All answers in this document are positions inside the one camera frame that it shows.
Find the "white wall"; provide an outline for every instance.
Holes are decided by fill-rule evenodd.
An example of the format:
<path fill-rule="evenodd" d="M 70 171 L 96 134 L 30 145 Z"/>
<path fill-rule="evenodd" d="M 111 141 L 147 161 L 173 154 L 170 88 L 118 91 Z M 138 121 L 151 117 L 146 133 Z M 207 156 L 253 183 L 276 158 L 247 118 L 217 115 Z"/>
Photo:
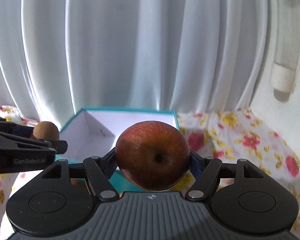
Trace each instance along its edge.
<path fill-rule="evenodd" d="M 300 58 L 297 83 L 289 99 L 275 96 L 274 89 L 269 84 L 272 62 L 274 60 L 277 27 L 277 3 L 269 0 L 269 24 L 266 54 L 263 61 L 263 72 L 251 103 L 251 109 L 256 116 L 263 119 L 268 126 L 277 130 L 287 140 L 289 146 L 300 158 Z"/>

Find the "ribbed gray surface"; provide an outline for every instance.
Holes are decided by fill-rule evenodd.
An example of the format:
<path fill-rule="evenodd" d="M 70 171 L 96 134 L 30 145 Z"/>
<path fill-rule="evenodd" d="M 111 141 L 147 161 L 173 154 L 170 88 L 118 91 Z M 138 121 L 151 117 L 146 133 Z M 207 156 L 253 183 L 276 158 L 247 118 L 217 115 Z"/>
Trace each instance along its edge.
<path fill-rule="evenodd" d="M 39 238 L 15 233 L 9 240 Z M 242 236 L 223 228 L 202 203 L 184 200 L 178 192 L 125 193 L 101 204 L 81 228 L 53 240 L 296 240 L 288 232 L 277 236 Z"/>

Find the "white bottle cap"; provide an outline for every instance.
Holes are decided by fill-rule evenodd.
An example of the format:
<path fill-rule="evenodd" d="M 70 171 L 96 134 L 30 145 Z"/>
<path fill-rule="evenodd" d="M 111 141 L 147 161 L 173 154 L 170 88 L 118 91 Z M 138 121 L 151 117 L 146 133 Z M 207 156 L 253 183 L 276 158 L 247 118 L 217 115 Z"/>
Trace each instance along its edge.
<path fill-rule="evenodd" d="M 295 75 L 295 70 L 273 63 L 270 84 L 283 93 L 291 92 Z"/>

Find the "floral tablecloth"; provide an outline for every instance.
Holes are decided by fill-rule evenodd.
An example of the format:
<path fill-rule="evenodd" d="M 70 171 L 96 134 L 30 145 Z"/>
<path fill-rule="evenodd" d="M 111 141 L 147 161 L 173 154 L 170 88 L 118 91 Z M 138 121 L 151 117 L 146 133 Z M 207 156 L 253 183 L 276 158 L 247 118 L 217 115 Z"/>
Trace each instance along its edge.
<path fill-rule="evenodd" d="M 21 118 L 13 107 L 0 107 L 0 116 L 19 124 L 36 125 L 34 120 Z M 240 158 L 248 159 L 288 189 L 299 203 L 299 214 L 291 232 L 300 239 L 300 161 L 276 131 L 271 130 L 249 110 L 178 114 L 178 122 L 189 146 L 202 157 L 214 156 L 228 163 L 236 163 Z M 8 196 L 40 172 L 0 174 L 0 240 L 13 233 L 5 215 Z M 194 178 L 188 173 L 173 190 L 180 190 L 184 194 L 193 182 Z M 233 179 L 222 179 L 219 188 L 231 183 Z"/>

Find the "white curtain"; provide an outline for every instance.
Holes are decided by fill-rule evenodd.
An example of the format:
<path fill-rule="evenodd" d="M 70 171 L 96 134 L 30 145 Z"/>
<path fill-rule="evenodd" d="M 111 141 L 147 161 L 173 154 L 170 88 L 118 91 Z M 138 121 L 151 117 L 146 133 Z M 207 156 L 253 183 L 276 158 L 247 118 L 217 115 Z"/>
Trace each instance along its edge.
<path fill-rule="evenodd" d="M 82 106 L 250 104 L 267 0 L 0 0 L 0 104 L 63 125 Z"/>

